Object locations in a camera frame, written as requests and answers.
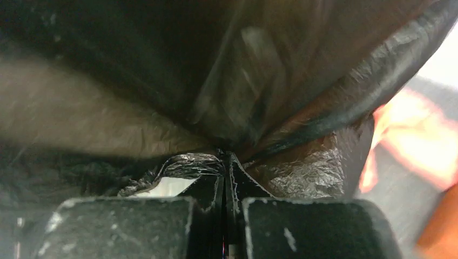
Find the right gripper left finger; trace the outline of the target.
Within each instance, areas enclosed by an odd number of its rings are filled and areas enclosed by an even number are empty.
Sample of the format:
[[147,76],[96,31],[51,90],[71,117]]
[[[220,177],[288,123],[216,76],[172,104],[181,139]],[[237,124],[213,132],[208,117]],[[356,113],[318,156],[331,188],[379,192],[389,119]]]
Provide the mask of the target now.
[[175,197],[67,200],[36,258],[222,258],[223,190],[203,175]]

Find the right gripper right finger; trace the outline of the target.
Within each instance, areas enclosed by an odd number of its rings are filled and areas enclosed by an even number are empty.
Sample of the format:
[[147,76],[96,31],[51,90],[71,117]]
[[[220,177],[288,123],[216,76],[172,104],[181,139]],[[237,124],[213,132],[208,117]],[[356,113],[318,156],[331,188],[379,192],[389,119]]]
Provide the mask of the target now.
[[384,213],[362,199],[276,198],[226,154],[227,258],[401,258]]

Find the black plastic trash bag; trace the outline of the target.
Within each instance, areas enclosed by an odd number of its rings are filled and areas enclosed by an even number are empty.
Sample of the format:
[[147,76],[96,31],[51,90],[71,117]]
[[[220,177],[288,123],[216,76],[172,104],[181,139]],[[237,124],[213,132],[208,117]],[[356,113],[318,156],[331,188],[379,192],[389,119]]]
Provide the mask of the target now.
[[369,114],[457,1],[1,1],[1,212],[128,196],[234,152],[274,195],[348,197]]

